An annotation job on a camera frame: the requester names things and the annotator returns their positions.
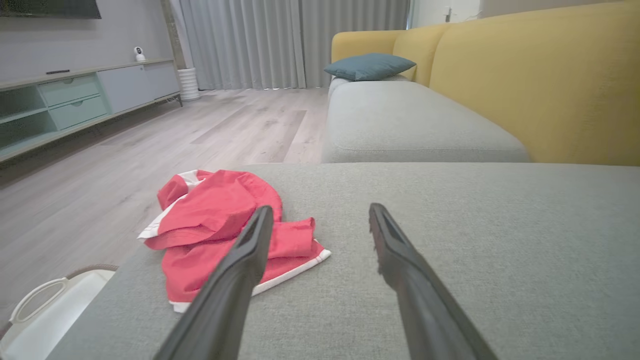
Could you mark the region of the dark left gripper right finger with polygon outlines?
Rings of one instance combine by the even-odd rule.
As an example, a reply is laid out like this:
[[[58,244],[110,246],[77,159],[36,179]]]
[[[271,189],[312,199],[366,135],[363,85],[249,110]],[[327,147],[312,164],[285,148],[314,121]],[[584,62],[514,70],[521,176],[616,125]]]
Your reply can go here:
[[[378,272],[397,295],[412,360],[494,360],[496,354],[381,203],[369,207]]]

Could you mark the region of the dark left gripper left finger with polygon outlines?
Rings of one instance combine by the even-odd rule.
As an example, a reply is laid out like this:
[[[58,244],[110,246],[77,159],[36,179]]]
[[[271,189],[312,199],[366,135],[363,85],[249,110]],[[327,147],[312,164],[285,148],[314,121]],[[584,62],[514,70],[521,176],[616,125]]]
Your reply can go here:
[[[235,360],[254,287],[262,280],[274,211],[259,207],[162,346],[156,360]]]

